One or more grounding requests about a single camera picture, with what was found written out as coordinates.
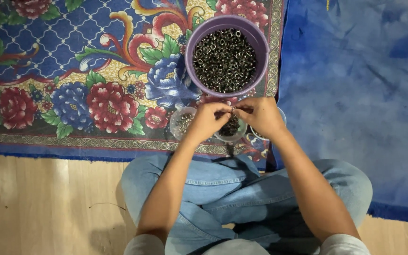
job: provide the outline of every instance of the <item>denim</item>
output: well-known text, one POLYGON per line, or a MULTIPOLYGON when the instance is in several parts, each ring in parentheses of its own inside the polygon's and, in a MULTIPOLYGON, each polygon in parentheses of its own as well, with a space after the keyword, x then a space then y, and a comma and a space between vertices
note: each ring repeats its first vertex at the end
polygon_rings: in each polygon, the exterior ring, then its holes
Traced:
MULTIPOLYGON (((136 226, 143 203, 167 162, 167 156, 136 158, 122 174, 125 203, 136 226)), ((372 198, 369 179, 344 161, 313 163, 359 226, 372 198)), ((303 221, 285 169, 260 176, 246 155, 192 161, 166 254, 189 254, 235 238, 256 241, 271 254, 314 254, 320 245, 303 221), (235 228, 222 227, 228 223, 235 223, 235 228)))

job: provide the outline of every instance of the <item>wooden floor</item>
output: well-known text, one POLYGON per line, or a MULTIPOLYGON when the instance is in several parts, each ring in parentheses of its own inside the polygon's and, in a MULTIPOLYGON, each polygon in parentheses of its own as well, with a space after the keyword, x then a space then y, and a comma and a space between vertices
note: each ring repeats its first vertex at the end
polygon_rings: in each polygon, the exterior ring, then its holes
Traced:
MULTIPOLYGON (((0 156, 0 255, 122 255, 126 165, 0 156)), ((367 217, 360 234, 373 255, 408 255, 408 223, 367 217)))

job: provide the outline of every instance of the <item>purple bucket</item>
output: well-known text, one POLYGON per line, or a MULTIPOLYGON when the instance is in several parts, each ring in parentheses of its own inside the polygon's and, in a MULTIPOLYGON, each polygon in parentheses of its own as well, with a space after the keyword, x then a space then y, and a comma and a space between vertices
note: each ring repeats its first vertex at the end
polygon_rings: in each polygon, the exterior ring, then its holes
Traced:
POLYGON ((246 95, 261 81, 265 72, 267 71, 268 53, 269 46, 264 34, 251 21, 238 15, 221 15, 204 21, 195 29, 195 31, 193 31, 187 42, 187 48, 185 50, 185 66, 191 80, 203 92, 219 98, 231 98, 246 95), (254 73, 251 82, 245 85, 242 90, 232 93, 218 93, 208 89, 196 76, 195 68, 193 67, 193 51, 195 50, 196 44, 201 41, 201 38, 215 32, 216 30, 223 30, 226 28, 238 29, 247 37, 246 39, 248 43, 251 44, 254 52, 256 53, 258 65, 256 66, 256 72, 254 73))

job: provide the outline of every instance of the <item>rug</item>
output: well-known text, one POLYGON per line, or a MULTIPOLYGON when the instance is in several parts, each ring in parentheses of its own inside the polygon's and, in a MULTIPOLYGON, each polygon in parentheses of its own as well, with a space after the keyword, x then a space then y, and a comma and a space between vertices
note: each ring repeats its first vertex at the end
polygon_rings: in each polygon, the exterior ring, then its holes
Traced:
MULTIPOLYGON (((177 109, 215 98, 191 83, 184 50, 222 14, 246 17, 269 41, 268 72, 247 96, 275 95, 281 0, 13 0, 0 4, 0 154, 130 161, 170 153, 177 109)), ((196 155, 248 154, 264 167, 267 142, 215 137, 196 155)))
POLYGON ((408 0, 289 1, 281 59, 278 106, 306 153, 357 166, 369 213, 408 221, 408 0))

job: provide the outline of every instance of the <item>hand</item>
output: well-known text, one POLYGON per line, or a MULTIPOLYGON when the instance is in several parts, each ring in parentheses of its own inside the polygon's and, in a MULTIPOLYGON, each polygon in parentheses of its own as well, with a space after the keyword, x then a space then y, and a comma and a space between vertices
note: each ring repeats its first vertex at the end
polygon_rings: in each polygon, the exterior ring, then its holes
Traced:
POLYGON ((235 107, 237 108, 233 111, 235 115, 268 139, 272 139, 279 128, 286 128, 276 107, 275 99, 272 97, 245 98, 235 107), (252 110, 252 113, 247 113, 241 108, 252 110))
POLYGON ((231 110, 227 104, 222 102, 211 102, 201 105, 190 124, 184 140, 198 146, 202 141, 208 139, 217 132, 231 117, 231 110), (226 112, 218 120, 215 119, 216 112, 226 112))

